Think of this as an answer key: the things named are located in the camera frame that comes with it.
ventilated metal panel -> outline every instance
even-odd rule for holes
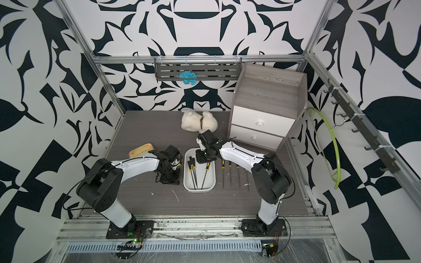
[[[115,242],[71,242],[67,253],[115,252]],[[215,252],[249,251],[260,252],[260,240],[180,240],[145,242],[139,252]]]
[[[155,63],[155,76],[161,81],[190,80],[180,78],[180,73],[191,71],[197,78],[193,80],[237,80],[241,72],[241,61],[228,63],[187,63],[161,64]]]

blue sponge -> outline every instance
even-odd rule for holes
[[[197,78],[196,74],[191,71],[184,71],[180,73],[180,78],[182,79],[195,79]],[[183,80],[184,84],[196,85],[196,80]]]

black and white patterned wall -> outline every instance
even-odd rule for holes
[[[99,56],[302,54],[326,0],[68,0]],[[295,63],[265,63],[296,70]],[[158,82],[153,65],[105,65],[126,110],[230,110],[235,81]]]
[[[339,0],[314,49],[343,89],[371,122],[421,175],[421,2]],[[326,86],[308,66],[309,102],[320,110],[334,133],[341,160],[337,190],[329,167],[336,171],[332,139],[323,120],[309,111],[293,131],[293,144],[320,211],[328,215],[350,262],[417,262],[421,213],[394,176],[344,113],[323,92]]]
[[[0,261],[43,262],[120,118],[50,0],[0,3]]]

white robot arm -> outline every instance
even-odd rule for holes
[[[157,178],[160,176],[156,182],[179,185],[181,162],[180,152],[172,145],[165,151],[154,151],[127,160],[109,162],[100,159],[79,184],[76,194],[110,220],[111,228],[118,229],[120,234],[113,238],[122,238],[121,234],[133,233],[136,218],[117,199],[120,184],[139,174],[155,171]]]
[[[198,163],[211,162],[220,157],[252,172],[262,200],[256,220],[243,224],[242,230],[268,234],[277,223],[279,205],[292,182],[279,158],[275,154],[255,153],[224,138],[218,139],[209,130],[200,134],[196,141],[200,146],[200,150],[196,151]]]

white drawer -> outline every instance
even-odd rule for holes
[[[276,137],[267,133],[261,133],[255,130],[249,130],[235,125],[231,125],[229,136],[231,138],[236,137],[241,141],[257,144],[274,150],[278,148],[283,139],[281,137]]]
[[[234,106],[231,123],[285,137],[294,121],[294,119]]]

